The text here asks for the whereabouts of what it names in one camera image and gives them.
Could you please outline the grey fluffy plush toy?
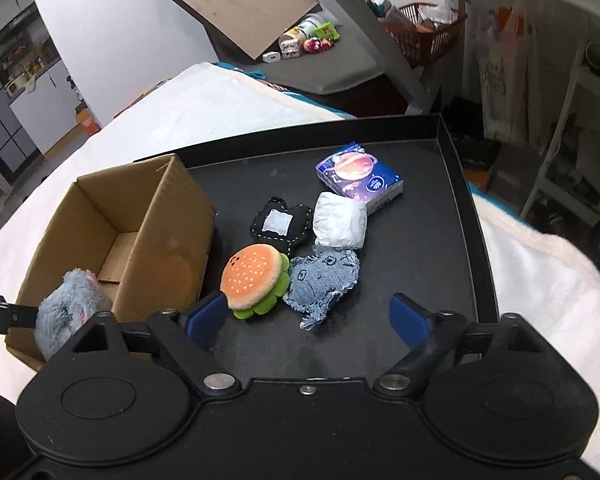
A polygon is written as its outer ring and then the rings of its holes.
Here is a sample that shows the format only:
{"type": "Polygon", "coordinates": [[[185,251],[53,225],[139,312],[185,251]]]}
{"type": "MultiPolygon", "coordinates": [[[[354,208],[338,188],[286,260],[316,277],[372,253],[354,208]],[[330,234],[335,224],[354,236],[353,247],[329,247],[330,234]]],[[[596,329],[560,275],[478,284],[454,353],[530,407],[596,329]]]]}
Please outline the grey fluffy plush toy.
{"type": "Polygon", "coordinates": [[[34,340],[48,361],[95,313],[110,311],[112,300],[89,270],[73,269],[38,307],[34,340]]]}

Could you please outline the hamburger plush toy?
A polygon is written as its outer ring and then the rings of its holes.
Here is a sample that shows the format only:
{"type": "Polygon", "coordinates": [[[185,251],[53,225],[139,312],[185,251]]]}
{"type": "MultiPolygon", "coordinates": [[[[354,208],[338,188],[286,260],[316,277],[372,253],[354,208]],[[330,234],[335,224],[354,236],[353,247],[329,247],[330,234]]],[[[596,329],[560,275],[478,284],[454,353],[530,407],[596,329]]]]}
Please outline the hamburger plush toy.
{"type": "Polygon", "coordinates": [[[252,244],[230,257],[220,291],[235,318],[265,315],[290,286],[289,259],[269,244],[252,244]]]}

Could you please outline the denim fabric animal toy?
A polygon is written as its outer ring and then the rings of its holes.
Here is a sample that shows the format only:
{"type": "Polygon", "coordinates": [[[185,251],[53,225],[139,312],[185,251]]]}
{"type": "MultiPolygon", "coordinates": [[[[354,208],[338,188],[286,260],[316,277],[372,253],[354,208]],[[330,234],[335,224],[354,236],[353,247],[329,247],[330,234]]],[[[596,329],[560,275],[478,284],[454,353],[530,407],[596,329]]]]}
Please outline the denim fabric animal toy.
{"type": "Polygon", "coordinates": [[[316,246],[307,256],[290,260],[290,284],[283,302],[302,315],[299,327],[314,330],[329,310],[352,289],[360,275],[360,260],[352,249],[316,246]]]}

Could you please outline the black white stitched cushion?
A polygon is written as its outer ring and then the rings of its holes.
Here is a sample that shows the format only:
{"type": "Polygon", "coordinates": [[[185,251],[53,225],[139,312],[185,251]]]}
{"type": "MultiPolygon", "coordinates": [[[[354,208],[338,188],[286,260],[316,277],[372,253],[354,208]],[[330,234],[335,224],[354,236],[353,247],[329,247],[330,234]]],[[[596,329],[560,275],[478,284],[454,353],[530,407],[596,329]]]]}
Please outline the black white stitched cushion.
{"type": "Polygon", "coordinates": [[[253,218],[250,235],[257,244],[268,244],[290,256],[309,238],[313,209],[305,204],[289,207],[272,197],[253,218]]]}

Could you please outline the white soft bundle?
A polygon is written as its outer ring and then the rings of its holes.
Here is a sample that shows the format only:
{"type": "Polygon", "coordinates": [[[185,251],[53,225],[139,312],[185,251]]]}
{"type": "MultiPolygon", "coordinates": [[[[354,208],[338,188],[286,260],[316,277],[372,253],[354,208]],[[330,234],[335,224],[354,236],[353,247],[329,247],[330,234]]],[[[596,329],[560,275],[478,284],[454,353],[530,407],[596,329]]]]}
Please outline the white soft bundle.
{"type": "Polygon", "coordinates": [[[366,207],[358,200],[323,192],[313,214],[315,244],[323,247],[361,249],[367,229],[366,207]]]}

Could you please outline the purple planet tissue pack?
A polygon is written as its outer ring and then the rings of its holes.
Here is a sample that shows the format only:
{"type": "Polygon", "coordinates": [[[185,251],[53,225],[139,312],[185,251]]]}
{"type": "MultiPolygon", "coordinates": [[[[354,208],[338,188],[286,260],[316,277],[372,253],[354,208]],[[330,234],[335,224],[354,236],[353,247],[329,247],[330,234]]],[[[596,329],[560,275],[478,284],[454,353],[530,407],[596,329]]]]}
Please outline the purple planet tissue pack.
{"type": "Polygon", "coordinates": [[[315,166],[332,192],[365,205],[374,214],[403,193],[403,179],[360,144],[350,143],[315,166]]]}

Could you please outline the brown cardboard box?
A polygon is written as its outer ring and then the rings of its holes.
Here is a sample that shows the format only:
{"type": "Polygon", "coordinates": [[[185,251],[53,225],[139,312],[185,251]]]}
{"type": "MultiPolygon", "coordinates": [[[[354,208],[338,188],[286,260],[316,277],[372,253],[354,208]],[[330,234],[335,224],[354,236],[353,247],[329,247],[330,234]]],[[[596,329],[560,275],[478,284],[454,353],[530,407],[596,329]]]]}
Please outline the brown cardboard box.
{"type": "Polygon", "coordinates": [[[214,233],[212,201],[174,154],[77,178],[20,287],[36,307],[73,269],[89,270],[120,322],[195,302],[214,233]]]}

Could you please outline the black tray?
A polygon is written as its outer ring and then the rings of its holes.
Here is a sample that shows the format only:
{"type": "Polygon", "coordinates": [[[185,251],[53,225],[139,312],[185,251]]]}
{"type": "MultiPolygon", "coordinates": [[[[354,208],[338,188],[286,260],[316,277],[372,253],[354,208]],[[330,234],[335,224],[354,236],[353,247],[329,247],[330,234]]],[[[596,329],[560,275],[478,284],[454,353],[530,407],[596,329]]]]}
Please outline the black tray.
{"type": "Polygon", "coordinates": [[[242,382],[376,379],[407,354],[389,323],[398,292],[430,311],[498,318],[476,206],[438,116],[317,122],[178,148],[216,209],[204,292],[218,287],[228,258],[249,244],[250,224],[265,203],[279,197],[291,206],[313,205],[324,188],[316,165],[353,142],[402,178],[402,193],[370,216],[358,282],[317,328],[304,330],[284,304],[226,321],[208,350],[242,382]]]}

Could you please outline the white kitchen cabinet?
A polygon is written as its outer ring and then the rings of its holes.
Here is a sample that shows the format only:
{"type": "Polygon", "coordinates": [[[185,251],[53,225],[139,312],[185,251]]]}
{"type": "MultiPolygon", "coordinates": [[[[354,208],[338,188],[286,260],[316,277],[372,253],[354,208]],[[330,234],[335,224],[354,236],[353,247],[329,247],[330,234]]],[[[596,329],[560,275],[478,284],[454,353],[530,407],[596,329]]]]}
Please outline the white kitchen cabinet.
{"type": "Polygon", "coordinates": [[[76,107],[80,99],[71,88],[70,74],[62,61],[35,77],[32,91],[24,90],[10,103],[20,125],[45,154],[77,124],[76,107]]]}

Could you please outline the grey chair seat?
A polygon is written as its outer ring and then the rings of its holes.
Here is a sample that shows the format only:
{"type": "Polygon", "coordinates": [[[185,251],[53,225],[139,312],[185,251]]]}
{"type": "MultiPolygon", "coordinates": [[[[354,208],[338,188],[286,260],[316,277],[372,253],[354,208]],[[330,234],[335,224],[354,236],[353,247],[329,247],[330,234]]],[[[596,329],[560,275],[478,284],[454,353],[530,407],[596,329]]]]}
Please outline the grey chair seat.
{"type": "Polygon", "coordinates": [[[283,58],[268,64],[239,64],[245,72],[261,72],[268,81],[311,94],[332,94],[352,89],[382,74],[375,60],[353,32],[338,28],[340,39],[327,51],[283,58]]]}

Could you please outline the red plastic basket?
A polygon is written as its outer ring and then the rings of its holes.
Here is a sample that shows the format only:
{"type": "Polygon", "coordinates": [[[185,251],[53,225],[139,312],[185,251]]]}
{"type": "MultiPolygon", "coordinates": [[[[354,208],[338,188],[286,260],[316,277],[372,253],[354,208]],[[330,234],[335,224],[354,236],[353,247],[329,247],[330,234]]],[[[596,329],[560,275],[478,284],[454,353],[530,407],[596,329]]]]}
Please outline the red plastic basket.
{"type": "Polygon", "coordinates": [[[465,11],[428,2],[410,3],[391,11],[392,17],[380,18],[379,23],[412,67],[429,66],[451,52],[468,18],[465,11]],[[434,20],[434,10],[449,10],[451,21],[434,20]]]}

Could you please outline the small toys on seat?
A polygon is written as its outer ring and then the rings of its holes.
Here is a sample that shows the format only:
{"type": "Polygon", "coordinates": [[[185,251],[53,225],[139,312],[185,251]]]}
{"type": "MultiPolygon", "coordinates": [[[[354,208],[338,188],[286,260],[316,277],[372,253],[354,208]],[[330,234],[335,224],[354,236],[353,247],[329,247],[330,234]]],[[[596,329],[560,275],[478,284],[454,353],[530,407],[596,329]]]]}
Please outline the small toys on seat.
{"type": "Polygon", "coordinates": [[[262,61],[272,64],[285,58],[300,58],[330,50],[339,40],[338,21],[327,11],[306,14],[277,40],[277,46],[262,54],[262,61]]]}

